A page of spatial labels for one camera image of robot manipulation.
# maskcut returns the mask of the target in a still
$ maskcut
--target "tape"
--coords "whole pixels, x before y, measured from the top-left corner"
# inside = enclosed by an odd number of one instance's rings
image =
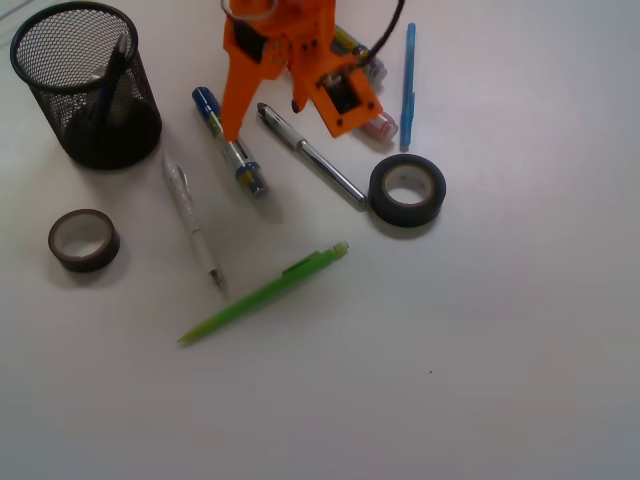
[[[49,248],[67,270],[94,272],[111,263],[118,254],[120,237],[104,213],[75,210],[53,224]]]
[[[403,186],[420,194],[415,202],[405,202],[391,191]],[[371,173],[369,204],[385,222],[397,227],[425,225],[440,213],[447,193],[444,175],[438,167],[418,155],[399,154],[385,158]]]

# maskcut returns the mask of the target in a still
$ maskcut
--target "orange 3d printed part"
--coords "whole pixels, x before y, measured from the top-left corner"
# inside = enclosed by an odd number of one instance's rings
[[[358,58],[331,51],[335,0],[222,0],[222,7],[230,59],[220,119],[225,140],[237,139],[262,80],[275,80],[285,67],[293,79],[293,111],[311,99],[334,137],[382,113]]]

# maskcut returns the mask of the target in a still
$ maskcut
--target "silver pen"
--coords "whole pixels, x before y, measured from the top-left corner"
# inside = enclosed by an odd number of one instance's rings
[[[220,293],[224,293],[224,281],[220,274],[220,269],[216,265],[216,261],[211,253],[207,239],[196,220],[193,209],[193,200],[189,194],[189,186],[187,184],[187,176],[184,174],[182,167],[177,163],[169,160],[164,155],[162,159],[162,174],[167,188],[173,196],[173,200],[180,213],[180,218],[184,228],[187,231],[191,247],[198,258],[198,262],[202,266],[204,272],[211,277],[213,284]]]
[[[265,125],[276,134],[291,150],[300,153],[320,169],[330,180],[338,185],[347,194],[347,198],[353,201],[358,210],[367,208],[367,196],[342,175],[336,167],[313,148],[307,140],[294,130],[286,120],[265,103],[258,104],[258,113]]]

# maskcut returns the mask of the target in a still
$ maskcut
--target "black cable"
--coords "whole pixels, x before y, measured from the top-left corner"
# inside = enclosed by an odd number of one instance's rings
[[[365,58],[363,58],[362,61],[359,63],[359,65],[358,65],[359,67],[364,67],[364,66],[368,65],[369,62],[371,62],[371,60],[373,60],[375,58],[375,56],[378,54],[378,52],[380,52],[382,47],[384,47],[384,44],[387,43],[387,40],[389,40],[389,37],[391,36],[391,33],[396,28],[396,24],[398,23],[398,20],[400,19],[400,14],[402,13],[402,9],[403,8],[404,8],[404,0],[398,0],[398,6],[396,7],[396,11],[393,13],[393,17],[391,18],[391,23],[389,24],[389,26],[385,30],[385,32],[382,35],[382,37],[380,38],[380,40],[378,40],[376,42],[376,44],[373,46],[373,48],[371,50],[369,50],[369,53],[367,54],[367,56]]]

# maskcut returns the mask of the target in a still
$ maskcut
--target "brown tape roll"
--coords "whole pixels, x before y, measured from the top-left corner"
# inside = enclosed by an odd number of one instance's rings
[[[120,237],[111,219],[98,210],[63,215],[49,231],[49,248],[72,272],[94,272],[118,254]]]

